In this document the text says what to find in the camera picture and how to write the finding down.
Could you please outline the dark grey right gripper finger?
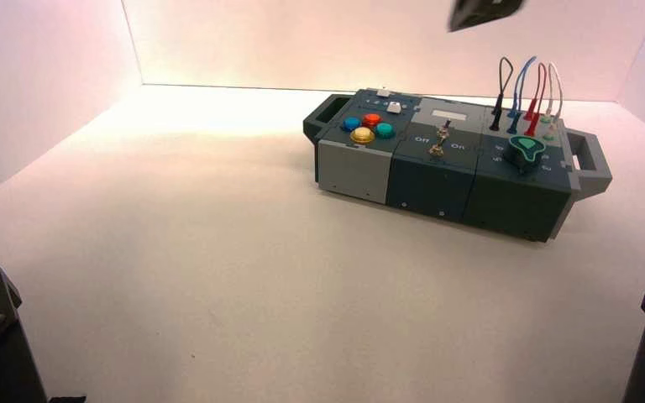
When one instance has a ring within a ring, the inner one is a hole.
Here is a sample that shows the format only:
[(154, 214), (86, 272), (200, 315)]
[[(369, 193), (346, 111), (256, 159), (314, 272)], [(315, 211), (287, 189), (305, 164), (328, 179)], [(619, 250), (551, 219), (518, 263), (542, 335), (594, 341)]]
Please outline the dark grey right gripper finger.
[(508, 18), (521, 10), (524, 3), (524, 0), (490, 0), (487, 8), (489, 14), (488, 19), (497, 20)]
[(485, 21), (487, 1), (455, 0), (448, 21), (448, 31), (456, 32), (472, 28)]

